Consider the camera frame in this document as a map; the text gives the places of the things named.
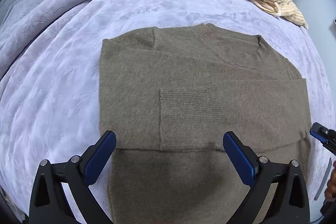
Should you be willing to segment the person's hand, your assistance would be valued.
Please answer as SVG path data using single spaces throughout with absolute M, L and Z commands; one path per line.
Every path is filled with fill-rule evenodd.
M 333 162 L 333 170 L 331 171 L 330 178 L 327 182 L 327 188 L 325 190 L 325 198 L 327 201 L 331 201 L 336 195 L 336 161 Z

